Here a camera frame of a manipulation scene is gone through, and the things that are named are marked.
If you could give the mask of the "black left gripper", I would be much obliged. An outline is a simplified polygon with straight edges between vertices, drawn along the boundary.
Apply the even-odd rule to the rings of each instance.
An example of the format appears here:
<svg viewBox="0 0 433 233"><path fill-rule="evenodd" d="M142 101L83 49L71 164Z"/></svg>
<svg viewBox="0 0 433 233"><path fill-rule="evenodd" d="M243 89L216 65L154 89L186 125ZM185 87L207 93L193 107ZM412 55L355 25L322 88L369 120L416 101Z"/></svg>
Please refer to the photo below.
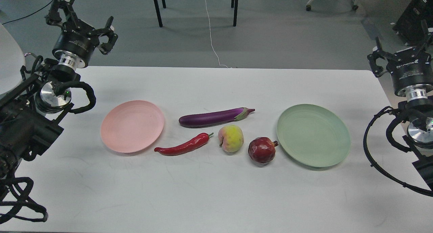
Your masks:
<svg viewBox="0 0 433 233"><path fill-rule="evenodd" d="M45 23L61 28L61 35L52 50L53 56L60 60L64 52L69 52L80 59L78 68L85 68L89 65L95 48L104 55L109 54L118 40L118 35L114 33L113 16L108 18L104 28L95 29L91 26L81 26L72 7L74 1L54 0L48 14L45 15ZM99 40L101 37L107 37L107 42L102 43Z"/></svg>

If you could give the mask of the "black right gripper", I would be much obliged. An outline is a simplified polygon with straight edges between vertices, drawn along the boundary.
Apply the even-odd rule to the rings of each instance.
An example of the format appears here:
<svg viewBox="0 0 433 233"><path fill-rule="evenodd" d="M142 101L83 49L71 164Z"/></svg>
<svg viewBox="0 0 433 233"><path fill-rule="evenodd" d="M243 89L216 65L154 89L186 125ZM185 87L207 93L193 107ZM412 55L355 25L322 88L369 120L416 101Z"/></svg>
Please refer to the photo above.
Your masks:
<svg viewBox="0 0 433 233"><path fill-rule="evenodd" d="M430 46L432 33L429 31L425 19L421 20L423 37L416 45L416 57L411 52L399 52L397 59L394 61L393 54L384 51L379 37L375 37L376 50L367 55L371 72L376 78L385 74L383 66L377 65L377 59L388 60L386 66L391 74L391 80L396 96L406 96L405 89L409 87L425 88L427 92L432 91L433 76L431 67L431 54L426 53Z"/></svg>

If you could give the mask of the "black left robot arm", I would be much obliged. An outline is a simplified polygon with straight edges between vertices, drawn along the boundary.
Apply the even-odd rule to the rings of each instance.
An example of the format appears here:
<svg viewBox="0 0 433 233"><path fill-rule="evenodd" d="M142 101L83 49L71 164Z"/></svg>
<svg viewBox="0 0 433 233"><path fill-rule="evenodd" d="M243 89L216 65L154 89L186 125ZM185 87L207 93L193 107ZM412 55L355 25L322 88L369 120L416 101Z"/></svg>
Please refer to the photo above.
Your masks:
<svg viewBox="0 0 433 233"><path fill-rule="evenodd" d="M22 65L21 82L1 98L1 206L7 208L2 224L12 218L47 221L46 208L30 197L33 180L15 172L21 161L33 161L50 148L64 131L59 123L68 113L96 105L93 88L76 71L88 66L95 49L109 54L118 39L113 17L96 29L77 17L74 1L52 1L45 21L61 29L53 58L36 56L31 69Z"/></svg>

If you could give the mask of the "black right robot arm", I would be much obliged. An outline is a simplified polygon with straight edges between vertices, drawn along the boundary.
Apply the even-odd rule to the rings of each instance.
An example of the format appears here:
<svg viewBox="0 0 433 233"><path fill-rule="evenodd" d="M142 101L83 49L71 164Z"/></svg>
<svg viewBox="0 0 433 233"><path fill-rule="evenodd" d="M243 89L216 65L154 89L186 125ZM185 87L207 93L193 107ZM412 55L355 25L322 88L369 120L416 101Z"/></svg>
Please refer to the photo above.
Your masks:
<svg viewBox="0 0 433 233"><path fill-rule="evenodd" d="M394 94L406 100L399 102L396 108L387 106L380 110L369 122L364 136L363 148L371 167L387 178L405 188L426 196L432 196L433 162L432 156L424 155L420 149L432 150L432 96L433 73L431 54L427 52L432 41L432 30L425 20L421 21L423 39L415 47L410 47L394 54L384 51L379 37L376 37L377 48L367 55L371 72L376 78L385 73L391 75ZM413 166L429 187L423 189L395 178L385 171L372 157L367 145L367 136L375 121L384 114L393 115L385 135L394 148L402 152L413 152L418 158Z"/></svg>

